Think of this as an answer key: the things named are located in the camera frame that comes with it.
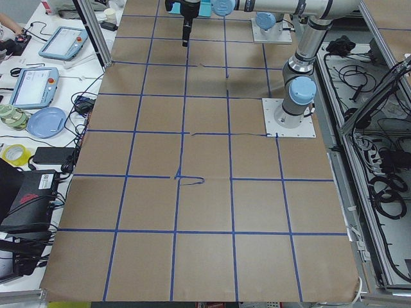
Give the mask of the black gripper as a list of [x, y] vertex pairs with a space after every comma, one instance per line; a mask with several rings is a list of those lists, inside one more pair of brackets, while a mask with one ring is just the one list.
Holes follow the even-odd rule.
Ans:
[[180, 14], [184, 18], [182, 46], [188, 47], [193, 19], [197, 18], [199, 15], [200, 0], [165, 0], [165, 8], [167, 12], [172, 10], [174, 3], [180, 4]]

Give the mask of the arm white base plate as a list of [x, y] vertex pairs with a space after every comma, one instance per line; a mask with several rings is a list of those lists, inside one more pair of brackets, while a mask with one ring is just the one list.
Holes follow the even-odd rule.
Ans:
[[276, 23], [269, 30], [263, 30], [256, 24], [256, 19], [251, 19], [252, 34], [255, 43], [266, 44], [291, 44], [292, 37], [289, 24], [286, 21]]
[[262, 105], [268, 137], [316, 138], [309, 107], [294, 116], [283, 110], [283, 99], [263, 98]]

